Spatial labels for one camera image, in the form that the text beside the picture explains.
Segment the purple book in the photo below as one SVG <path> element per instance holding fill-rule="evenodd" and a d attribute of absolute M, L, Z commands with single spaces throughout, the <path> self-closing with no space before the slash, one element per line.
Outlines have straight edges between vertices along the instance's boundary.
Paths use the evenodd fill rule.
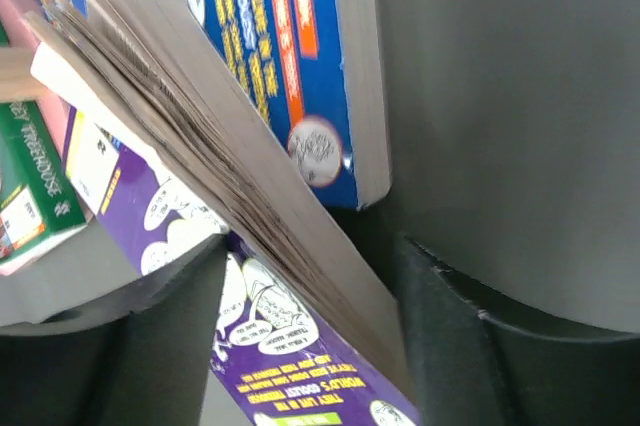
<path fill-rule="evenodd" d="M 71 183 L 141 275 L 227 225 L 166 169 L 152 170 L 72 109 Z M 416 426 L 415 407 L 249 250 L 229 256 L 211 369 L 258 426 Z"/>

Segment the blue book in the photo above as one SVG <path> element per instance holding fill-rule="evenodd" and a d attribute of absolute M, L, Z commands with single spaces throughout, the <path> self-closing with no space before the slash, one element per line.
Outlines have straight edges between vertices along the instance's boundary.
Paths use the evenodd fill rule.
<path fill-rule="evenodd" d="M 84 1 L 71 0 L 86 12 Z M 186 1 L 325 206 L 362 209 L 386 195 L 375 0 Z"/>

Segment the green book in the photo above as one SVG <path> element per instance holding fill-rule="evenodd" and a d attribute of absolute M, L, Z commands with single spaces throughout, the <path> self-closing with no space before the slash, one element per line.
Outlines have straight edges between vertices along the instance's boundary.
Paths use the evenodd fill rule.
<path fill-rule="evenodd" d="M 0 46 L 8 44 L 0 27 Z M 0 104 L 0 274 L 28 265 L 85 224 L 38 105 Z"/>

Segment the orange stripe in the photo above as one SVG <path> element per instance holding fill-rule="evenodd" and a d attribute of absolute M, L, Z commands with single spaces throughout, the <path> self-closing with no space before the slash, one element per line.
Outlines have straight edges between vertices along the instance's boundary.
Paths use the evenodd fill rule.
<path fill-rule="evenodd" d="M 291 127 L 304 117 L 304 104 L 298 71 L 298 56 L 295 50 L 295 38 L 291 24 L 291 8 L 289 0 L 271 0 L 275 17 L 276 31 L 278 33 L 278 50 L 282 64 L 282 76 L 284 77 L 287 91 L 287 106 L 289 107 L 289 120 Z"/>
<path fill-rule="evenodd" d="M 313 0 L 294 0 L 298 37 L 300 38 L 300 54 L 303 58 L 318 58 L 318 33 L 316 13 Z"/>

